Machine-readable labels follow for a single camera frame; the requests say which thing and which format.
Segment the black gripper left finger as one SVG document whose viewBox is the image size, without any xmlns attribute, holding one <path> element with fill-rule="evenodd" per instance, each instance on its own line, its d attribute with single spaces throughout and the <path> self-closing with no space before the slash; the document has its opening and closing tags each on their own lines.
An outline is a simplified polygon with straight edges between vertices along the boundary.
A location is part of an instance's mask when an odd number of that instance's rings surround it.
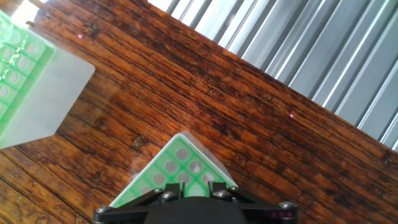
<svg viewBox="0 0 398 224">
<path fill-rule="evenodd" d="M 164 188 L 151 190 L 118 208 L 112 206 L 97 208 L 93 212 L 93 223 L 144 223 L 151 210 L 168 202 L 183 199 L 184 194 L 184 182 L 166 184 Z"/>
</svg>

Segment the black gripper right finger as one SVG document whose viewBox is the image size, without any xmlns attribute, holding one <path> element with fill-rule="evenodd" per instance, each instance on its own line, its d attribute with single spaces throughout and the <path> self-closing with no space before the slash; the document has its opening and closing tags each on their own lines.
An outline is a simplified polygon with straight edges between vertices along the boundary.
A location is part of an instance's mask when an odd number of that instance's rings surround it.
<svg viewBox="0 0 398 224">
<path fill-rule="evenodd" d="M 293 202 L 273 204 L 238 186 L 227 187 L 225 182 L 210 182 L 209 196 L 232 205 L 227 216 L 237 215 L 243 219 L 239 223 L 299 223 L 299 208 Z"/>
</svg>

